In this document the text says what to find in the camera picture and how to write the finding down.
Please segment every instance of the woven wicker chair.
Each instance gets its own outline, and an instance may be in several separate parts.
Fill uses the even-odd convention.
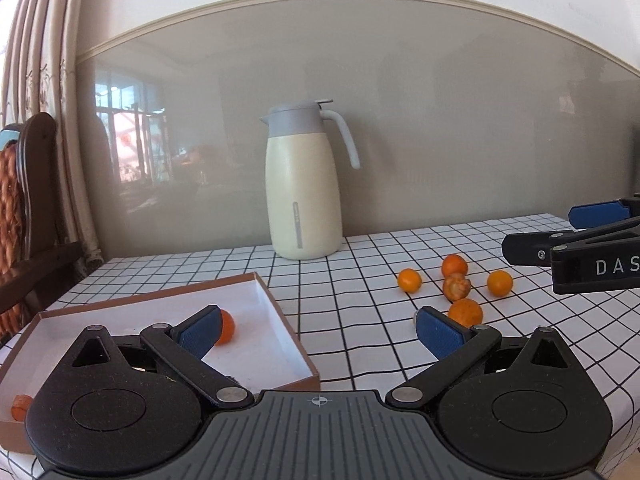
[[[0,146],[0,346],[77,282],[82,255],[58,240],[55,120],[39,113],[1,133],[10,131],[17,139]]]

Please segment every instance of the glossy gray wall panel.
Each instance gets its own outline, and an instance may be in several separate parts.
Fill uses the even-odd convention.
[[[94,119],[95,85],[107,83],[122,102],[139,89],[137,129],[104,96],[107,128]],[[349,123],[360,171],[326,123],[346,235],[566,216],[574,203],[631,192],[636,177],[640,78],[549,32],[441,4],[297,0],[226,10],[80,64],[78,94],[108,256],[269,243],[258,118],[291,100],[333,98],[328,107]],[[141,162],[145,174],[125,168]]]

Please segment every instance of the curtain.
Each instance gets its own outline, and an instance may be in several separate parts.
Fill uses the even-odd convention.
[[[81,0],[20,0],[7,45],[2,125],[47,112],[58,124],[56,154],[66,242],[80,240],[86,267],[102,263],[80,160],[76,35]]]

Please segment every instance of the brown box edge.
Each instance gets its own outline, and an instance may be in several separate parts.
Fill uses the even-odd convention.
[[[158,300],[159,298],[168,298],[170,296],[178,296],[180,294],[187,294],[189,292],[197,292],[200,290],[207,290],[210,288],[218,288],[220,286],[234,285],[235,283],[243,283],[256,281],[262,289],[267,294],[269,301],[275,307],[276,313],[280,316],[280,319],[284,323],[287,332],[291,336],[296,348],[302,355],[305,363],[308,365],[311,370],[311,377],[300,379],[294,383],[285,384],[279,388],[276,388],[279,391],[312,391],[312,390],[320,390],[320,376],[318,370],[312,363],[309,356],[306,354],[305,349],[300,343],[298,336],[293,329],[287,319],[284,317],[281,308],[278,305],[278,302],[270,293],[267,286],[264,284],[262,278],[256,272],[249,272],[247,274],[238,274],[237,276],[229,276],[227,278],[220,278],[219,280],[212,280],[210,282],[202,282],[202,283],[193,283],[193,285],[183,285],[176,286],[174,288],[166,288],[165,290],[156,290],[155,292],[147,292],[145,294],[139,294],[136,296],[129,296],[128,298],[117,298],[116,300],[106,300],[99,301],[97,303],[90,303],[85,305],[76,305],[70,306],[67,308],[60,308],[57,310],[46,310],[43,312],[39,312],[33,318],[33,320],[29,323],[28,327],[25,329],[21,338],[18,339],[16,345],[11,349],[7,359],[5,359],[4,364],[0,367],[0,383],[4,379],[7,374],[11,364],[14,362],[15,357],[18,355],[18,352],[22,348],[22,346],[27,342],[28,337],[31,335],[33,330],[36,328],[37,324],[41,319],[45,319],[47,317],[56,317],[56,316],[65,316],[66,314],[76,314],[78,312],[88,312],[91,310],[99,310],[102,308],[111,308],[113,306],[121,306],[124,304],[133,304],[139,303],[141,301],[148,300]],[[15,420],[0,420],[0,447],[4,450],[25,454],[33,454],[33,449],[27,440],[26,430],[24,429],[23,422],[17,422]]]

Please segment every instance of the white tablecloth with black grid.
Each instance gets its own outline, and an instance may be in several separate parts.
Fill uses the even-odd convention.
[[[567,228],[542,214],[354,236],[337,253],[306,262],[279,258],[270,246],[114,258],[51,308],[255,271],[300,336],[323,390],[378,389],[384,396],[435,361],[417,340],[412,317],[425,305],[448,309],[440,265],[443,256],[459,253],[469,261],[469,297],[482,305],[485,323],[505,336],[555,326],[570,343],[613,416],[614,433],[599,467],[608,476],[640,440],[640,289],[556,296],[549,269],[510,267],[500,250],[508,233]],[[396,284],[406,267],[424,276],[416,294]],[[514,277],[513,293],[500,300],[485,286],[495,269]],[[18,337],[0,349],[0,364]],[[27,480],[42,472],[33,456],[0,451],[4,474]]]

